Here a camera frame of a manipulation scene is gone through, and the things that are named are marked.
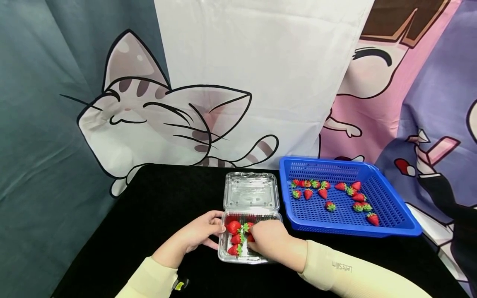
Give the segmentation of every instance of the black table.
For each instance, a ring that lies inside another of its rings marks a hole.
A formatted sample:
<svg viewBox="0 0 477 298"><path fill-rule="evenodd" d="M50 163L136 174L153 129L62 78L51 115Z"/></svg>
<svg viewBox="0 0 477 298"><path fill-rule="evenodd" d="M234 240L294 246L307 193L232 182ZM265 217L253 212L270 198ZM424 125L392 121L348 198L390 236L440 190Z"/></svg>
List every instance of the black table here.
<svg viewBox="0 0 477 298"><path fill-rule="evenodd" d="M237 169L147 165L136 174L56 288L53 297L114 297L143 259L181 227L209 210L223 210L225 174ZM279 178L278 171L267 172ZM366 238L293 231L282 203L285 226L295 237L311 239L365 259L413 281L432 297L468 297L423 236ZM221 297L276 297L316 291L282 265L221 262L217 252L200 246L187 254L179 275L190 280L184 292Z"/></svg>

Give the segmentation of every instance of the blue plastic basket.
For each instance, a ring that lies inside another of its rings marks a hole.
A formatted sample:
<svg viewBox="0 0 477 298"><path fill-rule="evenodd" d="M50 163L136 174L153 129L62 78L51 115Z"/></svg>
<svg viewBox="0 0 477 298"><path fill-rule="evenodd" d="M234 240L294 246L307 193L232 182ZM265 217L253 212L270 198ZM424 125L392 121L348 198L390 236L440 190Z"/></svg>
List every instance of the blue plastic basket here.
<svg viewBox="0 0 477 298"><path fill-rule="evenodd" d="M328 199L321 198L316 190L309 200L293 198L293 179L330 182ZM367 212L355 212L354 201L346 192L334 188L336 183L350 185L355 181L361 182L360 192L366 195L372 212L378 215L380 226L368 223ZM286 156L280 160L280 183L287 217L295 230L369 237L418 236L422 233L404 201L372 164ZM325 209L326 201L335 203L334 212Z"/></svg>

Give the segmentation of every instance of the cartoon cat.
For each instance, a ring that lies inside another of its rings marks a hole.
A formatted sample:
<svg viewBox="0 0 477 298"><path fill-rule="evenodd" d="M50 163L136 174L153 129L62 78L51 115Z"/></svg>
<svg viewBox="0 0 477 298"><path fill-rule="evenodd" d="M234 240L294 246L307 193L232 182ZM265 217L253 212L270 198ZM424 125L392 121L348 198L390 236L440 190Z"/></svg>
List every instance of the cartoon cat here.
<svg viewBox="0 0 477 298"><path fill-rule="evenodd" d="M217 85L172 89L149 49L127 30L111 47L103 93L77 123L101 168L116 179L111 195L119 196L145 164L247 167L268 160L276 136L254 136L255 129L228 138L251 99Z"/></svg>

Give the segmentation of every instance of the printed backdrop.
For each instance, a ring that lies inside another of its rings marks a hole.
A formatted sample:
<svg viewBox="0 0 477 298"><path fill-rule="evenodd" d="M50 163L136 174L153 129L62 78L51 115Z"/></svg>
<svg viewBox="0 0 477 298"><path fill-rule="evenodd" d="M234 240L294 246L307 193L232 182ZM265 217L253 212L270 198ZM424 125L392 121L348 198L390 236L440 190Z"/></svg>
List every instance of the printed backdrop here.
<svg viewBox="0 0 477 298"><path fill-rule="evenodd" d="M1 297L49 295L147 163L296 154L375 163L477 298L477 0L7 1L0 22Z"/></svg>

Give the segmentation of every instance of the right hand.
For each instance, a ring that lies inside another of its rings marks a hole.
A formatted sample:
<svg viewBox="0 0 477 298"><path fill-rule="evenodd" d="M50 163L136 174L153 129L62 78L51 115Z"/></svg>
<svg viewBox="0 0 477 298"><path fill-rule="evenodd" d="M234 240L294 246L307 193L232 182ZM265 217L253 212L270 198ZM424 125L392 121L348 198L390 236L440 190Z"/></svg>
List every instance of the right hand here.
<svg viewBox="0 0 477 298"><path fill-rule="evenodd" d="M292 270L303 272L308 244L305 240L290 236L281 221L273 219L258 222L250 232L255 239L255 242L248 242L252 250Z"/></svg>

